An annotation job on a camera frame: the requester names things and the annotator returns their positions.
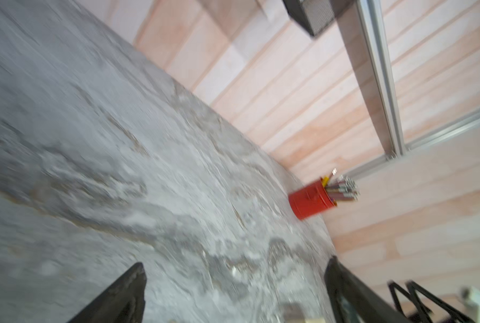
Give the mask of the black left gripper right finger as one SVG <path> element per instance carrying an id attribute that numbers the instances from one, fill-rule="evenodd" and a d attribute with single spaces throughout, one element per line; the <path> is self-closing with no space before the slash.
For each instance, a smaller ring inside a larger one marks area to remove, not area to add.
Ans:
<path id="1" fill-rule="evenodd" d="M 408 322 L 409 320 L 331 257 L 324 281 L 336 322 Z"/>

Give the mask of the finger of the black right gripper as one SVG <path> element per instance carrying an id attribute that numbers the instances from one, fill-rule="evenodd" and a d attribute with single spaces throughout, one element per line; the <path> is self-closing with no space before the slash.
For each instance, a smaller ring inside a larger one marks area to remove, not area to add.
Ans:
<path id="1" fill-rule="evenodd" d="M 405 289 L 395 281 L 389 281 L 387 286 L 391 294 L 394 308 L 410 322 L 434 322 L 432 319 L 432 309 L 422 301 L 420 296 L 424 296 L 426 300 L 447 313 L 448 316 L 440 322 L 475 322 L 475 320 L 470 318 L 467 314 L 464 314 L 461 310 L 458 310 L 454 306 L 441 300 L 440 297 L 435 296 L 415 281 L 408 281 L 405 284 Z M 398 296 L 399 293 L 413 305 L 415 311 L 410 315 L 405 313 Z"/>

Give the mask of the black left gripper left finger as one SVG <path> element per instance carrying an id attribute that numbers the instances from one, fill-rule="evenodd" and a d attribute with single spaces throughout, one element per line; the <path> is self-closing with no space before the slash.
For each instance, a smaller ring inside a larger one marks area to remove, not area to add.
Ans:
<path id="1" fill-rule="evenodd" d="M 69 323 L 142 322 L 146 284 L 147 274 L 143 263 L 137 262 L 70 319 Z"/>

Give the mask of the pale wooden block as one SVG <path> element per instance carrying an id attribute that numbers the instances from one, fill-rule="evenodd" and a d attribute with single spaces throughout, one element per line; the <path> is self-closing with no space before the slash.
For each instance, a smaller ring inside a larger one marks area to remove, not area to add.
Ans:
<path id="1" fill-rule="evenodd" d="M 298 303 L 281 303 L 280 311 L 285 323 L 326 323 L 324 317 L 308 318 Z"/>

